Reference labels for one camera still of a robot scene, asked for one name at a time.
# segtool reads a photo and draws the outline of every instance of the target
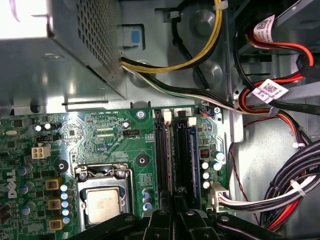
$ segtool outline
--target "metal mesh grille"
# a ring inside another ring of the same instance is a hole
[[[78,37],[115,79],[119,79],[117,0],[78,0]]]

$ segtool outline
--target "sticker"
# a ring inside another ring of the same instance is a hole
[[[252,91],[252,94],[261,99],[266,104],[276,100],[286,94],[289,90],[271,79],[265,80],[259,87]]]
[[[254,29],[253,33],[264,42],[273,42],[272,40],[272,25],[275,21],[275,15],[267,17],[265,20],[258,23]]]

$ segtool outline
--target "ram slot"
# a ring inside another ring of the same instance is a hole
[[[154,144],[155,144],[155,159],[157,172],[157,187],[158,196],[161,192],[166,192],[168,188],[168,152],[167,152],[167,136],[165,131],[165,124],[160,110],[154,110],[155,123],[154,130]]]
[[[195,127],[192,127],[190,129],[190,144],[191,144],[193,195],[196,198],[197,206],[200,207],[201,205],[200,162],[199,162],[199,155],[198,155],[197,130]]]
[[[193,196],[192,158],[190,144],[190,129],[187,122],[178,122],[176,125],[175,141],[175,184],[178,191],[186,191]]]

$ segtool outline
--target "motherboard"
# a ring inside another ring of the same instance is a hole
[[[226,151],[222,116],[199,108],[1,117],[0,239],[62,240],[121,213],[142,217],[161,207],[164,185],[206,208],[210,184],[227,186]]]

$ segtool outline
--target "dell logo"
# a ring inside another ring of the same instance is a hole
[[[16,199],[17,198],[17,185],[15,183],[16,181],[16,170],[12,170],[11,172],[7,172],[7,179],[6,181],[8,182],[7,188],[8,188],[8,199]]]

